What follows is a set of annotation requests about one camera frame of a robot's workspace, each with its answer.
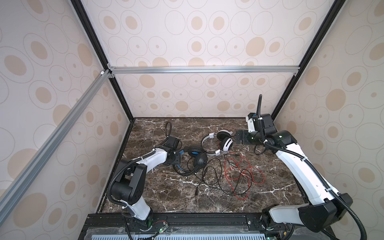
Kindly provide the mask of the black blue headphones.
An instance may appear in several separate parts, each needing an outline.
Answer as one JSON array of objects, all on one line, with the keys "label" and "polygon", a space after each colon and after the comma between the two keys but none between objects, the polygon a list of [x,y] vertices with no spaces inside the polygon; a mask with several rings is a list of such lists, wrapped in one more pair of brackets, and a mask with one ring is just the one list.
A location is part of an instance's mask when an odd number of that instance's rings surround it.
[{"label": "black blue headphones", "polygon": [[194,168],[192,170],[181,169],[179,165],[173,165],[174,171],[183,177],[191,176],[199,172],[200,169],[203,169],[208,163],[208,155],[206,151],[201,146],[189,146],[184,147],[181,152],[187,153],[191,159],[194,160]]}]

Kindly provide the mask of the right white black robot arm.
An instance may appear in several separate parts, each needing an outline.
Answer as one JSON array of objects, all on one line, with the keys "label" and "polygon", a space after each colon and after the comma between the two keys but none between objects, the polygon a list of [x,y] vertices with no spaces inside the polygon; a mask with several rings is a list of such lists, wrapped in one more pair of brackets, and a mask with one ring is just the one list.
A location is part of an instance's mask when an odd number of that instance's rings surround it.
[{"label": "right white black robot arm", "polygon": [[275,154],[293,174],[306,201],[302,205],[276,205],[264,209],[262,220],[266,227],[282,223],[304,226],[314,233],[322,232],[330,239],[335,239],[326,228],[348,213],[359,228],[360,238],[366,240],[366,229],[351,208],[351,196],[341,194],[323,177],[289,131],[278,131],[271,115],[261,113],[262,98],[262,95],[258,98],[257,111],[246,116],[247,130],[236,132],[235,142],[263,146]]}]

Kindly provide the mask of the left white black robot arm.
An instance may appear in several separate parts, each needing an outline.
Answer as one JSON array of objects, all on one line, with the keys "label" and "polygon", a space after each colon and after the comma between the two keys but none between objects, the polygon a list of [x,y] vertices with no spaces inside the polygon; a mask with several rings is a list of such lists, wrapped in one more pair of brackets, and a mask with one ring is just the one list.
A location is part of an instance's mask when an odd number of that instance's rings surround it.
[{"label": "left white black robot arm", "polygon": [[143,198],[147,173],[159,165],[171,165],[180,160],[181,146],[181,140],[169,136],[143,156],[122,159],[108,185],[108,200],[128,210],[133,218],[147,221],[151,214]]}]

